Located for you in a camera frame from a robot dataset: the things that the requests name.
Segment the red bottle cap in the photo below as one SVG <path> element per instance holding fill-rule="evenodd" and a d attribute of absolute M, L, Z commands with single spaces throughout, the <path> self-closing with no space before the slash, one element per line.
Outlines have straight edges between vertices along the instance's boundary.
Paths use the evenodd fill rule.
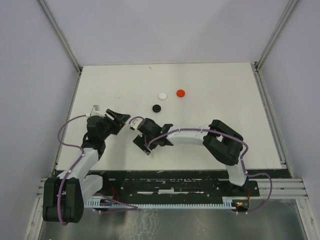
<path fill-rule="evenodd" d="M 179 97 L 179 98 L 182 98 L 186 95 L 186 92 L 182 89 L 179 89 L 178 91 L 176 91 L 176 95 Z"/>

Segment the white wall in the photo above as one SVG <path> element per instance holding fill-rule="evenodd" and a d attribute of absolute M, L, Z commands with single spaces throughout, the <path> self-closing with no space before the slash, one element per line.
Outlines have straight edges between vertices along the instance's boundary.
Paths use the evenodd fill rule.
<path fill-rule="evenodd" d="M 77 73 L 35 0 L 0 1 L 0 235 L 23 239 Z"/>
<path fill-rule="evenodd" d="M 320 1 L 303 0 L 262 69 L 293 170 L 320 220 Z"/>
<path fill-rule="evenodd" d="M 289 0 L 47 0 L 80 65 L 257 61 Z"/>

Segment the robotic arm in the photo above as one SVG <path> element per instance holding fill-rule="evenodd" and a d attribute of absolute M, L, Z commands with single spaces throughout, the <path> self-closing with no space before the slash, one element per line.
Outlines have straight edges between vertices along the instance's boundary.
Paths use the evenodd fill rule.
<path fill-rule="evenodd" d="M 84 150 L 81 160 L 70 171 L 72 165 L 57 177 L 49 177 L 44 183 L 43 211 L 45 221 L 58 222 L 58 191 L 63 184 L 60 201 L 61 216 L 66 223 L 78 223 L 84 212 L 84 204 L 103 187 L 103 178 L 99 175 L 87 175 L 89 170 L 103 155 L 105 140 L 111 134 L 117 135 L 130 115 L 120 114 L 110 109 L 106 114 L 100 113 L 99 106 L 93 106 L 87 119 L 87 133 L 83 136 L 81 147 Z"/>
<path fill-rule="evenodd" d="M 133 143 L 147 155 L 157 146 L 164 147 L 178 144 L 204 146 L 216 160 L 225 164 L 230 183 L 241 187 L 247 181 L 243 165 L 239 161 L 239 155 L 243 149 L 243 145 L 240 142 L 224 136 L 222 140 L 219 141 L 217 138 L 220 137 L 220 135 L 212 133 L 210 130 L 218 131 L 241 141 L 243 141 L 243 137 L 220 120 L 213 120 L 212 123 L 206 127 L 190 128 L 173 124 L 164 124 L 163 127 L 161 127 L 152 119 L 145 118 L 143 120 L 137 119 L 133 121 L 130 124 L 130 128 L 132 130 L 137 129 L 142 133 L 133 140 Z"/>

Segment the white table surface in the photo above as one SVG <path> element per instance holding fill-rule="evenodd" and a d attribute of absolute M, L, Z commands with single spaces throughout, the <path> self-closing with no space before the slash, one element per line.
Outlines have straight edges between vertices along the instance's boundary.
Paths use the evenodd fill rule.
<path fill-rule="evenodd" d="M 176 95 L 185 90 L 185 97 Z M 159 93 L 166 100 L 159 100 Z M 152 106 L 159 104 L 159 113 Z M 280 169 L 281 164 L 249 63 L 184 63 L 85 66 L 71 118 L 93 105 L 158 125 L 204 126 L 218 119 L 240 133 L 249 145 L 247 169 Z M 69 124 L 64 141 L 81 145 L 86 119 Z M 147 156 L 132 141 L 138 135 L 126 126 L 107 138 L 106 149 L 92 170 L 224 170 L 203 146 L 158 146 Z M 65 170 L 79 150 L 63 146 L 57 169 Z"/>

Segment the cable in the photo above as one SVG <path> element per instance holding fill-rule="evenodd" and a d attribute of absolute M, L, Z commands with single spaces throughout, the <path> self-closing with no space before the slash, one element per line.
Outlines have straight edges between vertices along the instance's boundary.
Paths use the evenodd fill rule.
<path fill-rule="evenodd" d="M 69 176 L 69 174 L 71 173 L 71 171 L 75 168 L 75 166 L 78 164 L 78 162 L 80 162 L 80 160 L 82 159 L 82 157 L 84 156 L 85 154 L 85 151 L 84 149 L 81 147 L 81 146 L 78 146 L 78 145 L 73 145 L 73 144 L 67 144 L 67 143 L 64 143 L 61 139 L 60 139 L 60 134 L 62 132 L 62 130 L 68 125 L 68 123 L 72 122 L 73 120 L 76 120 L 76 119 L 79 119 L 79 118 L 83 118 L 85 117 L 86 115 L 80 115 L 80 116 L 76 116 L 72 119 L 70 119 L 69 121 L 67 121 L 65 124 L 62 125 L 62 127 L 59 129 L 58 131 L 58 135 L 57 135 L 57 138 L 58 138 L 58 141 L 61 145 L 64 145 L 64 146 L 67 146 L 67 147 L 72 147 L 72 148 L 77 148 L 77 149 L 80 149 L 81 150 L 81 155 L 78 157 L 78 159 L 72 164 L 72 166 L 70 167 L 70 169 L 68 170 L 68 172 L 64 175 L 61 183 L 60 183 L 60 186 L 59 186 L 59 191 L 58 191 L 58 198 L 57 198 L 57 211 L 58 211 L 58 219 L 59 219 L 59 222 L 63 225 L 63 226 L 66 226 L 68 223 L 64 222 L 64 220 L 62 219 L 62 214 L 61 214 L 61 196 L 62 196 L 62 190 L 63 190 L 63 187 L 64 187 L 64 184 L 65 184 L 65 181 L 67 179 L 67 177 Z"/>
<path fill-rule="evenodd" d="M 114 214 L 114 213 L 120 213 L 120 212 L 134 211 L 134 210 L 138 209 L 137 206 L 130 205 L 130 204 L 127 204 L 127 203 L 123 203 L 123 202 L 114 200 L 111 197 L 105 196 L 105 195 L 103 195 L 101 193 L 96 193 L 96 194 L 94 194 L 94 196 L 100 196 L 100 197 L 103 197 L 105 199 L 108 199 L 111 202 L 114 202 L 115 204 L 119 204 L 119 205 L 123 205 L 123 206 L 126 206 L 126 207 L 130 207 L 130 208 L 114 210 L 114 211 L 97 211 L 97 210 L 94 210 L 95 212 L 100 213 L 100 214 Z"/>
<path fill-rule="evenodd" d="M 273 184 L 272 184 L 272 179 L 271 179 L 269 174 L 267 174 L 265 172 L 262 172 L 262 173 L 257 173 L 257 174 L 253 174 L 253 175 L 250 175 L 250 174 L 246 173 L 245 175 L 248 178 L 255 178 L 255 177 L 258 177 L 258 176 L 266 176 L 270 180 L 270 191 L 269 191 L 268 197 L 266 198 L 266 200 L 260 206 L 258 206 L 257 208 L 255 208 L 253 210 L 247 211 L 247 212 L 237 212 L 237 214 L 252 214 L 252 213 L 262 209 L 267 204 L 267 202 L 269 201 L 269 199 L 271 197 L 271 194 L 272 194 Z"/>
<path fill-rule="evenodd" d="M 133 118 L 130 119 L 130 121 L 128 122 L 128 124 L 131 124 L 132 121 L 135 120 L 135 119 L 142 119 L 142 120 L 144 120 L 145 118 L 142 117 L 142 116 L 135 116 L 135 117 L 133 117 Z"/>
<path fill-rule="evenodd" d="M 244 155 L 245 155 L 245 154 L 248 152 L 248 150 L 249 150 L 248 144 L 246 144 L 244 141 L 240 140 L 239 138 L 236 138 L 236 137 L 234 137 L 234 136 L 230 136 L 230 135 L 225 134 L 225 133 L 220 132 L 220 131 L 211 130 L 211 129 L 201 129 L 201 128 L 180 128 L 180 129 L 175 129 L 175 130 L 169 131 L 169 132 L 167 132 L 167 133 L 165 133 L 165 134 L 162 134 L 162 135 L 157 136 L 157 137 L 155 137 L 154 139 L 152 139 L 152 140 L 148 143 L 147 147 L 149 148 L 150 145 L 151 145 L 154 141 L 156 141 L 156 140 L 158 140 L 158 139 L 161 139 L 161 138 L 166 137 L 166 136 L 168 136 L 168 135 L 170 135 L 170 134 L 173 134 L 173 133 L 176 133 L 176 132 L 180 132 L 180 131 L 209 132 L 209 133 L 213 133 L 213 134 L 218 134 L 218 135 L 224 136 L 224 137 L 226 137 L 226 138 L 228 138 L 228 139 L 232 139 L 232 140 L 234 140 L 234 141 L 236 141 L 236 142 L 238 142 L 238 143 L 241 143 L 242 145 L 245 146 L 245 150 L 243 151 L 243 153 L 242 153 L 241 156 L 240 156 L 241 159 L 244 157 Z"/>
<path fill-rule="evenodd" d="M 269 176 L 269 174 L 264 173 L 264 172 L 262 172 L 262 173 L 257 173 L 257 174 L 253 174 L 253 175 L 247 174 L 247 169 L 246 169 L 246 167 L 245 167 L 245 163 L 244 163 L 244 161 L 243 161 L 243 158 L 244 158 L 245 154 L 248 152 L 249 146 L 248 146 L 248 144 L 246 144 L 244 141 L 242 141 L 242 140 L 240 140 L 240 139 L 238 139 L 238 138 L 236 138 L 236 137 L 234 137 L 234 136 L 230 136 L 230 135 L 225 134 L 225 133 L 223 133 L 223 132 L 219 132 L 219 131 L 211 130 L 211 129 L 180 128 L 180 129 L 175 129 L 175 130 L 169 131 L 169 132 L 167 132 L 167 133 L 165 133 L 165 134 L 162 134 L 162 135 L 160 135 L 160 136 L 155 137 L 154 139 L 152 139 L 152 140 L 147 144 L 147 147 L 149 148 L 150 145 L 151 145 L 154 141 L 156 141 L 156 140 L 158 140 L 158 139 L 161 139 L 161 138 L 166 137 L 166 136 L 168 136 L 168 135 L 170 135 L 170 134 L 173 134 L 173 133 L 176 133 L 176 132 L 180 132 L 180 131 L 209 132 L 209 133 L 221 135 L 221 136 L 223 136 L 223 137 L 229 138 L 229 139 L 231 139 L 231 140 L 234 140 L 234 141 L 236 141 L 236 142 L 241 143 L 242 145 L 244 145 L 244 146 L 245 146 L 245 150 L 243 151 L 243 153 L 242 153 L 241 156 L 240 156 L 240 162 L 241 162 L 241 165 L 242 165 L 242 168 L 243 168 L 243 173 L 244 173 L 248 178 L 255 178 L 255 177 L 258 177 L 258 176 L 266 176 L 266 177 L 270 180 L 270 192 L 269 192 L 269 194 L 268 194 L 268 197 L 266 198 L 266 200 L 263 202 L 262 205 L 260 205 L 259 207 L 255 208 L 255 209 L 253 209 L 253 210 L 251 210 L 251 211 L 239 212 L 239 213 L 240 213 L 240 214 L 254 213 L 254 212 L 260 210 L 262 207 L 264 207 L 264 206 L 267 204 L 267 202 L 269 201 L 269 199 L 270 199 L 270 197 L 271 197 L 271 194 L 272 194 L 272 188 L 273 188 L 272 179 L 271 179 L 271 177 Z"/>

